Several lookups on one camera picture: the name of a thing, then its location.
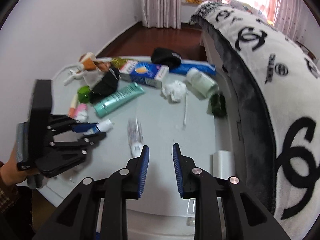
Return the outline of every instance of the cardboard box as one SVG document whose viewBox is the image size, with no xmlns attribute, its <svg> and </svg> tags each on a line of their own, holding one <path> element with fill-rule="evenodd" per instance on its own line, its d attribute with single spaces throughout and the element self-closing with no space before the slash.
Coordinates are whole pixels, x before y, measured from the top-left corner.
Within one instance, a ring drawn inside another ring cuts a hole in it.
<svg viewBox="0 0 320 240">
<path fill-rule="evenodd" d="M 162 88 L 162 82 L 169 72 L 169 67 L 165 65 L 149 64 L 135 60 L 128 61 L 119 69 L 122 80 L 137 82 L 155 88 Z"/>
</svg>

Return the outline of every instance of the bed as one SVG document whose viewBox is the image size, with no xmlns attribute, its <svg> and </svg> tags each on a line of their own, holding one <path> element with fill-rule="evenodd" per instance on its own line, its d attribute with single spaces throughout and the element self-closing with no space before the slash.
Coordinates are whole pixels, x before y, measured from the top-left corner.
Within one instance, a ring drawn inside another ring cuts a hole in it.
<svg viewBox="0 0 320 240">
<path fill-rule="evenodd" d="M 246 185 L 291 239 L 310 236 L 320 213 L 318 69 L 277 29 L 233 6 L 204 2 L 192 20 L 208 62 L 237 94 Z"/>
</svg>

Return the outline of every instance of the white wall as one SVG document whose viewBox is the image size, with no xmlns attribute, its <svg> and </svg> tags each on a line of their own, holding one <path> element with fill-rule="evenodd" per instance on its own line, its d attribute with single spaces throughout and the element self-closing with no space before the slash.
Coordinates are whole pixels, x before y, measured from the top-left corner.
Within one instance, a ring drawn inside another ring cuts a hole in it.
<svg viewBox="0 0 320 240">
<path fill-rule="evenodd" d="M 308 19 L 306 25 L 306 32 L 304 34 L 304 45 L 316 56 L 319 60 L 317 66 L 320 69 L 320 27 L 313 17 L 311 11 L 308 9 Z"/>
<path fill-rule="evenodd" d="M 50 79 L 136 23 L 134 0 L 20 0 L 0 30 L 0 160 L 27 120 L 35 79 Z"/>
<path fill-rule="evenodd" d="M 186 0 L 181 0 L 181 3 L 181 22 L 189 23 L 191 15 L 194 14 L 198 5 L 188 4 L 186 3 Z"/>
</svg>

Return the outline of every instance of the white bottle cap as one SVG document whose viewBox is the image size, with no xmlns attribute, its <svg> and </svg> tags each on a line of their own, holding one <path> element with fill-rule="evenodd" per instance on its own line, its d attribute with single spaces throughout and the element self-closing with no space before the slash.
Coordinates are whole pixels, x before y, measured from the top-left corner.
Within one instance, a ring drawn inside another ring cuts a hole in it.
<svg viewBox="0 0 320 240">
<path fill-rule="evenodd" d="M 100 132 L 107 132 L 113 128 L 113 123 L 110 121 L 110 119 L 106 119 L 105 121 L 98 123 L 97 127 Z"/>
<path fill-rule="evenodd" d="M 186 74 L 187 81 L 191 83 L 191 78 L 197 73 L 199 73 L 198 69 L 196 69 L 195 67 L 190 68 Z"/>
</svg>

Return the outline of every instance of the black logo print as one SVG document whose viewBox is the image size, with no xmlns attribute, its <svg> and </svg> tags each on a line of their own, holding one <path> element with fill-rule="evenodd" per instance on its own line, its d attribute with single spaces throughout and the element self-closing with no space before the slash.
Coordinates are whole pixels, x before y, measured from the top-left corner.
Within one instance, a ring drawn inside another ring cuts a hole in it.
<svg viewBox="0 0 320 240">
<path fill-rule="evenodd" d="M 217 9 L 220 9 L 221 6 L 224 6 L 224 4 L 216 2 L 207 2 L 203 4 L 194 15 L 205 18 L 211 12 L 215 12 Z"/>
<path fill-rule="evenodd" d="M 272 77 L 273 77 L 273 66 L 275 64 L 275 59 L 276 59 L 276 55 L 275 54 L 270 54 L 269 56 L 269 61 L 268 61 L 268 67 L 267 67 L 267 77 L 266 77 L 266 82 L 265 84 L 267 84 L 267 82 L 271 82 L 272 81 Z"/>
<path fill-rule="evenodd" d="M 236 21 L 242 21 L 242 20 L 243 20 L 243 18 L 233 17 L 232 22 L 230 23 L 230 25 L 233 24 Z"/>
<path fill-rule="evenodd" d="M 312 62 L 310 62 L 307 58 L 304 58 L 304 60 L 307 62 L 307 67 L 308 67 L 308 70 L 311 72 L 311 74 L 314 75 L 315 78 L 320 77 L 320 73 L 317 67 Z"/>
<path fill-rule="evenodd" d="M 256 21 L 257 21 L 258 23 L 260 23 L 260 24 L 263 24 L 263 25 L 269 27 L 270 29 L 274 30 L 275 32 L 279 32 L 276 28 L 272 27 L 272 26 L 271 26 L 270 24 L 268 24 L 268 23 L 265 23 L 265 22 L 262 21 L 261 19 L 256 19 Z"/>
<path fill-rule="evenodd" d="M 260 48 L 264 43 L 265 43 L 265 38 L 268 36 L 267 33 L 264 31 L 260 30 L 261 36 L 257 33 L 253 32 L 254 28 L 253 27 L 244 27 L 241 29 L 238 33 L 238 39 L 236 40 L 236 49 L 241 51 L 240 49 L 240 41 L 243 42 L 249 42 L 249 41 L 256 41 L 258 40 L 258 44 L 252 47 L 252 51 L 255 51 L 256 49 Z"/>
<path fill-rule="evenodd" d="M 227 19 L 230 14 L 234 13 L 235 11 L 228 11 L 228 10 L 223 10 L 223 11 L 220 11 L 218 13 L 218 15 L 216 16 L 216 22 L 219 21 L 219 18 L 223 17 L 224 19 Z"/>
<path fill-rule="evenodd" d="M 276 172 L 282 166 L 284 176 L 296 188 L 306 188 L 305 195 L 299 201 L 298 204 L 293 207 L 287 208 L 283 211 L 281 219 L 290 218 L 298 214 L 309 203 L 312 193 L 315 187 L 315 183 L 320 178 L 320 168 L 316 166 L 316 161 L 313 154 L 307 150 L 304 146 L 294 146 L 291 144 L 296 134 L 303 128 L 307 128 L 306 135 L 304 137 L 309 143 L 312 141 L 316 122 L 309 117 L 302 117 L 296 120 L 287 131 L 285 135 L 282 152 L 276 159 Z M 309 167 L 309 175 L 301 176 L 291 166 L 290 160 L 292 158 L 299 157 L 303 159 Z"/>
<path fill-rule="evenodd" d="M 275 66 L 275 72 L 279 76 L 286 76 L 288 74 L 288 68 L 283 63 L 277 63 L 276 66 Z"/>
</svg>

